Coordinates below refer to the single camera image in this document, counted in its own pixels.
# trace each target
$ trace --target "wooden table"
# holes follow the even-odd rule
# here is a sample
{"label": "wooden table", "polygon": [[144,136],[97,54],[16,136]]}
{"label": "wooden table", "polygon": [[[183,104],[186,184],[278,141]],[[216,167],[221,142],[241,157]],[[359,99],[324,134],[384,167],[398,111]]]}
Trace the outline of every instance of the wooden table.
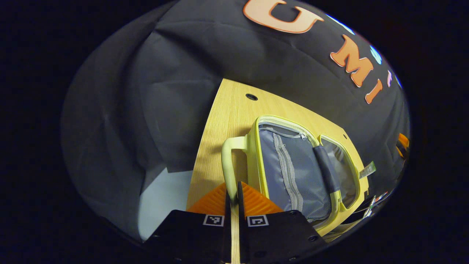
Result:
{"label": "wooden table", "polygon": [[[249,99],[255,95],[258,100]],[[275,94],[223,79],[205,125],[192,173],[187,208],[224,182],[221,168],[221,146],[227,138],[246,135],[257,117],[276,115],[299,123],[314,136],[325,133],[340,142],[349,152],[358,171],[363,163],[347,133],[324,117]],[[246,155],[233,151],[237,181],[247,183]],[[232,208],[232,263],[239,263],[238,207]]]}

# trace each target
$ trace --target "label tag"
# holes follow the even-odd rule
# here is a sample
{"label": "label tag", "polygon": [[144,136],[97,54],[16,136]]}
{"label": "label tag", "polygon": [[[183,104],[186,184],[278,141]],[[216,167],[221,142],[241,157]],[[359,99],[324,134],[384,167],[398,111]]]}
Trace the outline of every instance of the label tag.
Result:
{"label": "label tag", "polygon": [[368,166],[366,166],[363,171],[360,172],[360,179],[366,177],[376,171],[375,162],[372,161]]}

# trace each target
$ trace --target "bag handle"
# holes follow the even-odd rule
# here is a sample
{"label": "bag handle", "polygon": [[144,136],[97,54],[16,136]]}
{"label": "bag handle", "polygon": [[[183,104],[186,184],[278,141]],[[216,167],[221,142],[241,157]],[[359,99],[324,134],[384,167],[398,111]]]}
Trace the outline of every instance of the bag handle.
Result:
{"label": "bag handle", "polygon": [[231,204],[235,204],[237,194],[236,177],[234,174],[235,170],[233,168],[233,161],[231,159],[231,151],[233,149],[241,149],[242,151],[246,151],[246,136],[228,138],[221,147],[221,167],[223,169],[223,177],[225,178]]}

